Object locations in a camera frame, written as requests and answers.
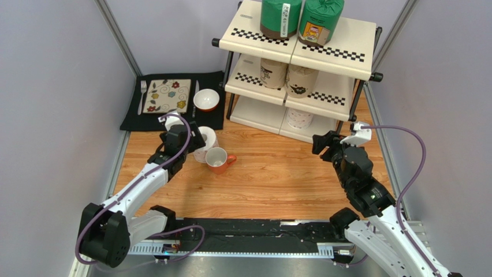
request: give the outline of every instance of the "wooden table surface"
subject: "wooden table surface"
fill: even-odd
[[[356,115],[372,123],[364,94]],[[159,133],[131,133],[115,192],[146,164],[161,143]],[[342,134],[349,134],[348,123]],[[236,155],[237,162],[226,173],[215,175],[189,155],[183,169],[148,199],[137,216],[161,205],[178,217],[328,219],[351,207],[333,166],[313,155],[311,144],[227,119],[217,136],[219,146]],[[364,146],[374,163],[373,176],[392,191],[375,132]]]

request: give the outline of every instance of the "mug handle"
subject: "mug handle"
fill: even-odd
[[[227,161],[226,161],[227,166],[229,167],[229,166],[233,165],[236,161],[237,161],[237,157],[236,157],[236,156],[234,156],[234,155],[229,155],[229,156],[227,157]]]

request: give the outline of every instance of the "white label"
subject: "white label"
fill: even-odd
[[[280,21],[280,37],[287,38],[287,34],[289,33],[289,13],[290,13],[290,4],[284,3],[282,7],[282,17]]]

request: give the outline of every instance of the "orange mug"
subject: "orange mug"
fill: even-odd
[[[237,161],[237,157],[234,155],[227,155],[227,152],[220,148],[214,147],[208,150],[205,155],[205,161],[208,168],[215,174],[222,174],[226,169],[233,165]]]

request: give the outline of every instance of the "knife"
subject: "knife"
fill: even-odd
[[[197,92],[200,91],[200,85],[198,84],[198,80],[196,80],[196,85],[195,85],[195,95]],[[195,118],[195,112],[196,112],[196,106],[195,102],[193,102],[193,113],[191,114],[192,118]]]

